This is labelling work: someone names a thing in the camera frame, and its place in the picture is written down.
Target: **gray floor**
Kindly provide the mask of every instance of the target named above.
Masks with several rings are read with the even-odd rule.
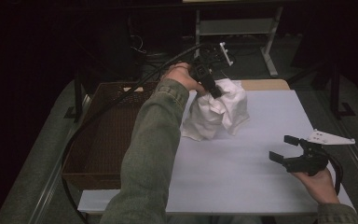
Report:
[[[242,44],[228,45],[235,53],[237,63],[225,70],[232,79],[269,78],[258,49],[264,44],[263,36],[240,36],[233,41]],[[287,36],[275,40],[271,58],[279,72],[279,78],[287,79],[299,71],[290,67],[300,41],[299,36]],[[358,212],[358,90],[346,78],[341,79],[340,100],[350,104],[356,116],[337,120],[328,109],[329,89],[315,91],[310,86],[312,76],[305,77],[291,86],[304,106],[312,126],[324,132],[356,139],[356,147],[328,147],[345,169],[343,186]],[[68,134],[76,126],[72,119],[64,119],[68,107],[74,105],[73,83],[62,91],[51,109],[45,126],[37,138],[29,158],[13,186],[0,212],[0,223],[82,223],[64,195],[59,175],[63,147]],[[71,191],[78,201],[80,193]],[[89,216],[89,223],[98,223],[99,216]],[[279,224],[312,223],[314,217],[276,217]]]

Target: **person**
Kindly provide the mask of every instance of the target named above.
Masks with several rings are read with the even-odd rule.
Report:
[[[189,91],[205,93],[188,69],[187,63],[171,66],[141,107],[121,165],[120,193],[106,206],[101,223],[167,223],[165,208]],[[327,169],[315,176],[293,176],[319,203],[320,224],[358,224],[355,211],[339,203]]]

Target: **desk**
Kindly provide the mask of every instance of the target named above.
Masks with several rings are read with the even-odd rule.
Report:
[[[277,81],[282,88],[276,91],[257,91],[255,82],[273,86],[274,80],[243,82],[254,89],[247,91],[251,119],[236,136],[222,128],[211,141],[181,139],[167,213],[265,216],[316,212],[317,203],[302,184],[269,160],[269,151],[285,157],[301,155],[302,149],[285,144],[283,136],[308,137],[313,130],[310,121],[296,92],[284,87],[284,82]],[[190,96],[184,118],[194,96]],[[117,193],[114,189],[84,190],[78,210],[102,213]],[[338,197],[352,206],[344,188]]]

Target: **brown wicker basket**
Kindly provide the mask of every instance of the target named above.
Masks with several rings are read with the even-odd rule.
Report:
[[[91,123],[72,144],[62,167],[62,177],[78,189],[120,189],[120,167],[130,145],[133,125],[142,104],[157,82],[145,83],[121,103]],[[83,124],[135,83],[102,83]]]

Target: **white towel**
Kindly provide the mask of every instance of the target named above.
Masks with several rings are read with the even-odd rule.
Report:
[[[246,92],[240,81],[220,79],[216,86],[223,94],[221,97],[214,99],[210,93],[196,96],[183,123],[182,136],[197,141],[213,139],[220,125],[235,135],[241,124],[250,118]]]

